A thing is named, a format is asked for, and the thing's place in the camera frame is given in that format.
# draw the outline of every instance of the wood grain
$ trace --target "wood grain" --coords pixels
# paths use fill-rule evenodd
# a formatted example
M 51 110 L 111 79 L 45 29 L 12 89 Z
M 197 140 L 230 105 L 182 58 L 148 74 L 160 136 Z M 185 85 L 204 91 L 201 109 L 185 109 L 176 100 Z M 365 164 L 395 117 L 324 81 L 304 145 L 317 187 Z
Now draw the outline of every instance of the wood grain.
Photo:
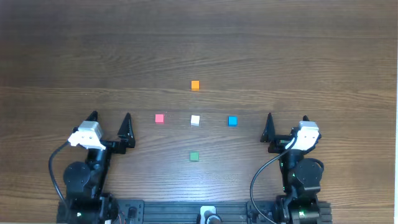
M 137 147 L 106 182 L 118 198 L 247 201 L 273 157 L 259 142 L 266 114 L 281 134 L 307 114 L 334 222 L 392 223 L 396 18 L 393 0 L 0 1 L 0 222 L 55 221 L 49 155 L 98 110 L 110 139 L 133 118 Z M 57 156 L 63 191 L 85 155 Z M 276 164 L 257 181 L 258 199 L 282 193 Z

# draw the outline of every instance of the small colored block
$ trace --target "small colored block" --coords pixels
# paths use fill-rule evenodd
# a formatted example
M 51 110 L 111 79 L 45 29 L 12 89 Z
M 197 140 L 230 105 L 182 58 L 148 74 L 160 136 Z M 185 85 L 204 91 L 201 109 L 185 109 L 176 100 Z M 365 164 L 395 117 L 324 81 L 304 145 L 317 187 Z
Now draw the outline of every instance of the small colored block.
M 228 117 L 228 126 L 229 127 L 236 127 L 238 125 L 238 118 L 235 116 Z
M 199 161 L 199 152 L 190 152 L 189 153 L 189 161 L 198 162 Z
M 192 115 L 191 116 L 191 125 L 199 126 L 200 116 Z
M 192 91 L 199 91 L 199 81 L 192 81 L 191 89 L 192 89 Z
M 155 123 L 164 124 L 164 114 L 155 114 Z

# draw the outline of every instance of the blue cube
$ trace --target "blue cube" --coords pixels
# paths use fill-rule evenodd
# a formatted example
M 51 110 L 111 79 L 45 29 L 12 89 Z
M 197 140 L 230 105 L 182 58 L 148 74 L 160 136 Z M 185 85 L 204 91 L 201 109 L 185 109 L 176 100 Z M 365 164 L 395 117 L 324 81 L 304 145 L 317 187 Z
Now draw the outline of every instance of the blue cube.
M 236 116 L 229 116 L 228 117 L 228 126 L 236 127 L 237 125 L 238 125 L 238 118 Z

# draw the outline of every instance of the brown wood surface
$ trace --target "brown wood surface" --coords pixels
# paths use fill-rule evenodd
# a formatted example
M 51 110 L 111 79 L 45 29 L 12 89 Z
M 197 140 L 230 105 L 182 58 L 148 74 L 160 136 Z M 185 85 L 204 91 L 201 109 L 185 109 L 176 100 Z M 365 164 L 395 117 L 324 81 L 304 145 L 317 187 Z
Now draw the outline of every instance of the brown wood surface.
M 267 113 L 281 134 L 307 114 L 335 223 L 392 223 L 396 71 L 393 0 L 2 0 L 0 222 L 55 221 L 48 158 L 98 110 L 106 138 L 127 112 L 134 122 L 137 146 L 106 183 L 118 198 L 247 201 L 275 156 L 259 142 Z M 57 156 L 63 191 L 85 154 Z M 276 164 L 254 191 L 282 193 Z

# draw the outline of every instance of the green cube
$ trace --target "green cube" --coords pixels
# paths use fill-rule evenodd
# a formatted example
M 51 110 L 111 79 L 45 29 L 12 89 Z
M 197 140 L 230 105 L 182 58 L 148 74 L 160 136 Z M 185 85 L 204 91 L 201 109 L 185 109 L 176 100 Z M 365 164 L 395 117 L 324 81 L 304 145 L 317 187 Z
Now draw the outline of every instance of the green cube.
M 189 161 L 198 162 L 199 161 L 199 152 L 190 152 L 189 153 Z

